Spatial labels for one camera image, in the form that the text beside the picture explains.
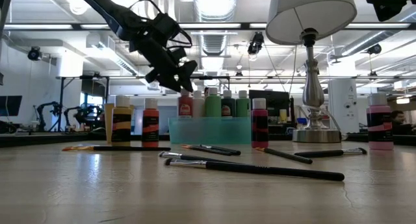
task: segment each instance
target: teal plastic container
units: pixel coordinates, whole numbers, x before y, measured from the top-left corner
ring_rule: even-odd
[[[170,118],[171,143],[251,144],[250,118]]]

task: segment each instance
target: computer monitor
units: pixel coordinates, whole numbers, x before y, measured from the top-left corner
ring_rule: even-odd
[[[0,96],[0,116],[18,116],[21,98],[22,96]]]
[[[250,99],[254,98],[265,98],[266,106],[268,110],[269,123],[275,124],[278,122],[278,117],[280,117],[280,110],[285,109],[287,117],[289,117],[289,106],[290,99],[289,93],[287,92],[274,92],[274,91],[264,91],[264,90],[250,90],[248,93]]]

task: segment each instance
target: wooden table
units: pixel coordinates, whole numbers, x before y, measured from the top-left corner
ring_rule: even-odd
[[[295,151],[341,144],[272,142]],[[0,223],[415,223],[416,147],[301,164],[232,146],[234,162],[342,172],[344,182],[164,166],[158,152],[62,152],[78,143],[0,149]],[[344,148],[365,143],[344,142]]]

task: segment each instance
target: person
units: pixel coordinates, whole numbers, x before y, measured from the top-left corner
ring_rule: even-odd
[[[395,110],[391,113],[391,122],[393,124],[394,135],[409,135],[414,134],[414,128],[416,125],[404,124],[406,117],[403,111]]]

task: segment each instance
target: red paint bottle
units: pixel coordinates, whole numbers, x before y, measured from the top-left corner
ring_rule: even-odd
[[[182,89],[181,97],[177,99],[177,116],[179,118],[191,118],[193,102],[194,100],[189,97],[189,92]]]
[[[159,146],[159,111],[157,99],[146,98],[144,100],[142,120],[142,147]]]
[[[266,110],[266,99],[253,99],[252,110],[252,147],[268,147],[268,112]]]

